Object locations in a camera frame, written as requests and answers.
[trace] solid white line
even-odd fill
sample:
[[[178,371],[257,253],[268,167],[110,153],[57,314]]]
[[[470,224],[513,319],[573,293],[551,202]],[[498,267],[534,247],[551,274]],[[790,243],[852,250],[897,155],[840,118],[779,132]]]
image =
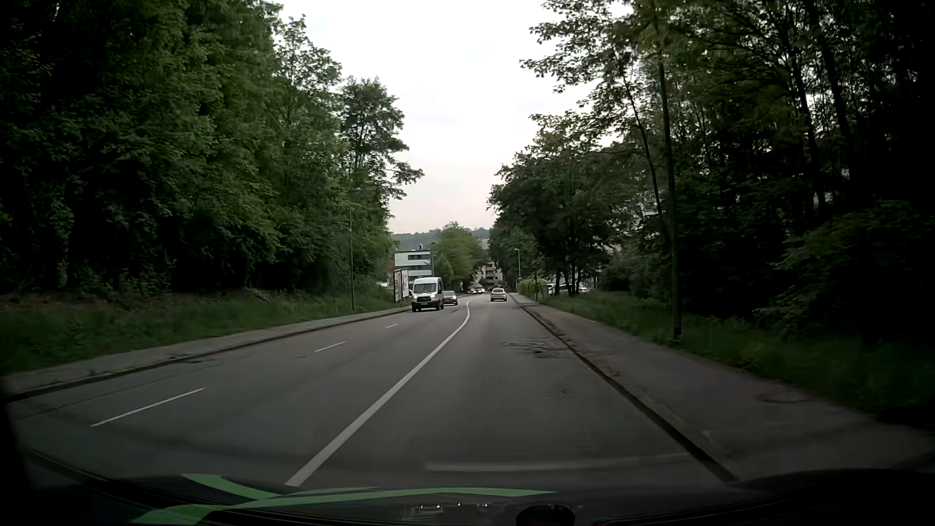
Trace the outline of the solid white line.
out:
[[[341,345],[342,343],[347,343],[347,342],[338,342],[338,343],[335,343],[334,345],[328,345],[327,347],[322,347],[321,349],[318,349],[318,351],[324,351],[325,349],[330,349],[331,347],[337,347],[338,345]]]
[[[391,398],[393,398],[393,395],[395,395],[401,388],[403,388],[403,386],[405,386],[406,383],[409,382],[409,380],[412,379],[412,377],[415,376],[415,374],[419,372],[419,370],[422,369],[426,363],[428,363],[428,360],[432,359],[432,357],[435,356],[438,351],[440,351],[441,348],[445,346],[446,343],[454,338],[455,334],[457,334],[461,329],[464,328],[465,325],[468,324],[468,320],[470,319],[470,301],[465,303],[465,305],[467,305],[467,316],[465,316],[465,321],[461,322],[461,325],[459,325],[458,328],[454,330],[454,332],[448,335],[448,338],[445,338],[443,342],[439,343],[439,346],[436,347],[435,350],[428,353],[428,356],[423,358],[423,360],[420,361],[418,365],[413,367],[412,371],[406,373],[406,375],[403,376],[401,380],[396,382],[395,386],[390,387],[390,390],[386,391],[386,393],[383,394],[379,400],[373,402],[373,405],[367,408],[367,410],[361,414],[361,416],[358,416],[354,422],[351,422],[350,426],[345,428],[345,430],[336,436],[334,440],[332,440],[327,446],[319,451],[317,455],[312,457],[311,460],[309,460],[309,463],[302,466],[302,469],[298,470],[295,475],[292,475],[292,478],[286,481],[286,486],[299,486],[308,480],[311,474],[315,473],[315,470],[321,467],[321,465],[324,464],[326,460],[334,455],[335,451],[337,451],[339,447],[347,442],[347,440],[351,438],[351,436],[357,432],[361,426],[367,423],[371,416],[374,416],[377,411],[380,411],[380,408],[383,407],[383,405],[386,404]]]
[[[130,416],[130,415],[132,415],[133,413],[139,413],[140,411],[146,411],[147,409],[150,409],[150,408],[155,407],[155,406],[157,406],[157,405],[162,405],[162,404],[164,404],[164,403],[166,403],[166,402],[172,402],[173,400],[177,400],[177,399],[179,399],[179,398],[181,398],[181,397],[183,397],[183,396],[188,396],[188,395],[190,395],[190,394],[195,394],[196,392],[198,392],[198,391],[203,391],[203,390],[205,390],[205,388],[204,388],[204,387],[201,387],[200,389],[195,389],[194,391],[188,391],[187,393],[180,394],[179,396],[174,396],[174,397],[172,397],[172,398],[167,398],[167,399],[165,399],[165,400],[163,400],[163,401],[161,401],[161,402],[151,403],[151,404],[147,405],[146,407],[140,407],[139,409],[134,409],[133,411],[129,411],[129,412],[124,413],[124,414],[122,414],[122,415],[112,416],[112,417],[108,418],[107,420],[101,420],[100,422],[97,422],[96,424],[91,424],[91,427],[96,428],[97,426],[106,424],[106,423],[108,423],[108,422],[113,422],[114,420],[116,420],[116,419],[118,419],[118,418],[123,418],[124,416]]]

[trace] windshield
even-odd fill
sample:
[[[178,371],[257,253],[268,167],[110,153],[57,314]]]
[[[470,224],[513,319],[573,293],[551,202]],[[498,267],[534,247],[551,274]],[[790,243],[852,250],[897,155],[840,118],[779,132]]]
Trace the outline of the windshield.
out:
[[[931,2],[5,5],[36,484],[421,517],[935,455]]]
[[[435,283],[417,283],[412,286],[412,292],[414,293],[424,293],[424,292],[436,292],[438,290],[438,284]]]

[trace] overcast sky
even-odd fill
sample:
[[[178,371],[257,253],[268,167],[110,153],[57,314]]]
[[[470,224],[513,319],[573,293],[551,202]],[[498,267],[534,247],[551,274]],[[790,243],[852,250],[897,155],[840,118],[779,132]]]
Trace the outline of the overcast sky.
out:
[[[520,59],[540,58],[529,27],[553,21],[542,0],[280,0],[283,18],[303,13],[309,38],[331,51],[343,75],[380,77],[405,112],[399,157],[425,176],[391,203],[393,232],[457,221],[494,222],[487,210],[496,171],[533,138],[533,113],[575,108],[583,90],[553,94]]]

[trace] grass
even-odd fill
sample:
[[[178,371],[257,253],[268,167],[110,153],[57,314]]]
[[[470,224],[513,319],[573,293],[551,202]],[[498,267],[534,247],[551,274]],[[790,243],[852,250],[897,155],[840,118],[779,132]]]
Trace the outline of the grass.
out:
[[[31,371],[86,358],[390,309],[392,292],[342,296],[239,291],[213,297],[170,294],[116,301],[0,299],[0,372]]]
[[[593,291],[552,298],[547,304],[871,413],[917,406],[935,397],[935,353],[930,347],[895,342],[870,347],[857,338],[783,339],[740,320],[696,314],[683,314],[683,338],[676,345],[669,337],[670,312],[658,302]]]

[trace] asphalt road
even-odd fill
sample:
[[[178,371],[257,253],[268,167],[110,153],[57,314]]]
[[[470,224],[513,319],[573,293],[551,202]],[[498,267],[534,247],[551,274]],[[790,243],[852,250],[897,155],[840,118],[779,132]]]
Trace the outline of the asphalt road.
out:
[[[125,478],[207,473],[302,488],[719,483],[512,300],[460,303],[15,402],[14,427],[28,447]]]

